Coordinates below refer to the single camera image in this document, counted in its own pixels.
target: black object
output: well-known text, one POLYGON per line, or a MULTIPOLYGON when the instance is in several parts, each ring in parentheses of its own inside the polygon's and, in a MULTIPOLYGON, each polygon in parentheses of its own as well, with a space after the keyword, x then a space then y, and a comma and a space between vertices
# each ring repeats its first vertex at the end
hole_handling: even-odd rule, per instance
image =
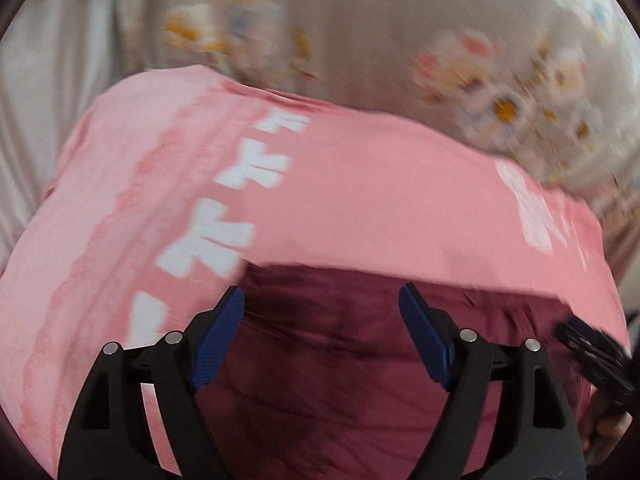
POLYGON ((60 480, 168 480, 156 456, 141 383, 153 384, 182 478, 231 480, 193 395, 215 377, 244 314, 230 287, 215 309, 153 346, 107 343, 72 412, 60 457, 60 480))
POLYGON ((574 416, 538 341, 519 347, 488 343, 430 308, 411 283, 401 289, 399 303, 427 372, 450 392, 412 480, 461 478, 490 381, 502 381, 494 436, 484 466, 462 478, 586 478, 574 416))
MULTIPOLYGON (((150 347, 103 347, 66 431, 59 480, 232 480, 193 394, 220 365, 241 314, 223 320, 222 330, 215 326, 230 309, 241 310, 239 298, 241 292, 230 288, 214 310, 191 321, 184 337, 170 332, 150 347), (203 345, 204 357, 198 351, 203 345), (222 348, 217 358, 211 357, 214 348, 222 348), (140 383, 156 388, 181 477, 159 466, 140 383)), ((573 415, 537 341, 527 340, 518 348, 490 344, 430 308, 410 283, 401 289, 399 304, 428 373, 450 392, 411 479, 586 478, 573 415), (462 476, 490 381, 502 381, 503 388, 489 455, 483 468, 462 476)))
POLYGON ((34 459, 0 409, 0 478, 10 480, 52 480, 34 459))
MULTIPOLYGON (((589 468, 590 480, 631 480, 638 478, 640 442, 640 352, 631 358, 622 346, 604 332, 594 330, 573 316, 561 323, 558 339, 569 348, 580 371, 612 402, 612 414, 628 412, 633 421, 611 455, 589 468)), ((599 439, 591 444, 598 449, 599 439)))

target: dark red cloth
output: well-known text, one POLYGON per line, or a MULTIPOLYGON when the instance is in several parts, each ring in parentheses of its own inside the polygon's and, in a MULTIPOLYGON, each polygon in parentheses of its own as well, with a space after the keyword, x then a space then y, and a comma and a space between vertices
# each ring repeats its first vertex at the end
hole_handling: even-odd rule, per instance
MULTIPOLYGON (((240 479, 385 479, 409 476, 446 393, 428 377, 398 311, 408 280, 309 267, 249 266, 246 315, 213 384, 198 396, 240 479)), ((535 337, 576 413, 590 388, 553 338, 570 314, 553 298, 414 282, 427 302, 490 342, 535 337)), ((492 436, 492 383, 467 465, 492 436)))

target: pink fabric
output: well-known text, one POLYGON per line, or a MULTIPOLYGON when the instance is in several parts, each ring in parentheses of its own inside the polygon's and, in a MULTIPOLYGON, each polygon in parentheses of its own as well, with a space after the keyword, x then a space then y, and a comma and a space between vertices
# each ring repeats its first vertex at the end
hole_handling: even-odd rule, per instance
POLYGON ((420 124, 137 75, 82 118, 0 280, 0 402, 55 472, 101 345, 183 328, 242 259, 553 294, 624 342, 600 238, 584 203, 420 124))

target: folded cloth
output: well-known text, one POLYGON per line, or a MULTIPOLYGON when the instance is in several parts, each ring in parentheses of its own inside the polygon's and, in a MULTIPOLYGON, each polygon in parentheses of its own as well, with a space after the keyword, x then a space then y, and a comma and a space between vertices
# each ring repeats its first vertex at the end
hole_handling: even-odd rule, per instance
POLYGON ((595 216, 515 163, 204 67, 146 72, 78 123, 0 280, 0 404, 47 472, 100 348, 183 329, 244 261, 551 294, 628 343, 595 216))
MULTIPOLYGON (((249 266, 246 315, 198 403, 241 479, 407 478, 447 394, 427 375, 398 311, 408 280, 354 270, 249 266)), ((553 336, 554 298, 414 282, 430 306, 492 343, 538 339, 572 409, 590 387, 553 336)), ((482 465, 498 410, 492 383, 467 471, 482 465)))

